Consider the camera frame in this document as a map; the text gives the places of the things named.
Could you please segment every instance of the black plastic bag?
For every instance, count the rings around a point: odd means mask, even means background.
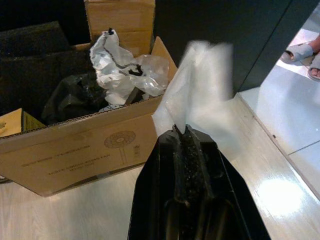
[[[94,72],[71,75],[56,87],[44,106],[41,118],[47,125],[98,112],[108,105],[105,90]]]

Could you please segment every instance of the dark wall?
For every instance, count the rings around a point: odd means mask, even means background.
[[[52,21],[71,45],[90,42],[84,0],[0,0],[0,32]]]
[[[154,33],[176,64],[190,40],[232,43],[233,85],[238,92],[262,83],[318,1],[157,0]]]

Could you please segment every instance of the black foam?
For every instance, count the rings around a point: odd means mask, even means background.
[[[25,57],[71,50],[57,21],[0,32],[0,57]]]
[[[23,108],[38,119],[63,78],[94,71],[88,51],[4,57],[0,67],[0,112]]]

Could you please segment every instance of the clear plastic bag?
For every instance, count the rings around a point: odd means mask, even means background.
[[[168,85],[169,62],[163,57],[132,53],[119,46],[113,29],[104,31],[90,50],[97,83],[106,89],[105,100],[113,105],[125,104],[134,87],[156,97]]]

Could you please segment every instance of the white tile floor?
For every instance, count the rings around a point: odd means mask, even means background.
[[[320,33],[320,5],[290,45]],[[266,129],[289,155],[292,165],[320,196],[320,82],[307,71],[311,58],[295,64],[279,60],[262,85],[240,93]]]

